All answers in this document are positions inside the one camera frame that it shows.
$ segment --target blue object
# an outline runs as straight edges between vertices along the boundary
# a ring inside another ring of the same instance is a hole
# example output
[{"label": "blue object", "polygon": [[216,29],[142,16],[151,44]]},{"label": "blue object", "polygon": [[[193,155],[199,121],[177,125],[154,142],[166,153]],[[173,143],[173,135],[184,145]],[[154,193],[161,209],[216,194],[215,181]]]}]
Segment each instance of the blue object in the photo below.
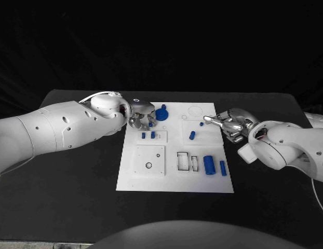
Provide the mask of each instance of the blue object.
[{"label": "blue object", "polygon": [[213,166],[212,156],[205,156],[203,160],[205,160],[205,173],[207,175],[213,175],[215,174],[215,166]]},{"label": "blue object", "polygon": [[219,162],[219,168],[220,168],[220,175],[226,176],[226,169],[225,169],[223,161]]},{"label": "blue object", "polygon": [[155,110],[155,120],[164,121],[167,119],[168,113],[167,113],[167,107],[163,104],[161,108]]},{"label": "blue object", "polygon": [[194,131],[192,131],[190,136],[189,136],[190,140],[193,140],[193,138],[194,138]]}]

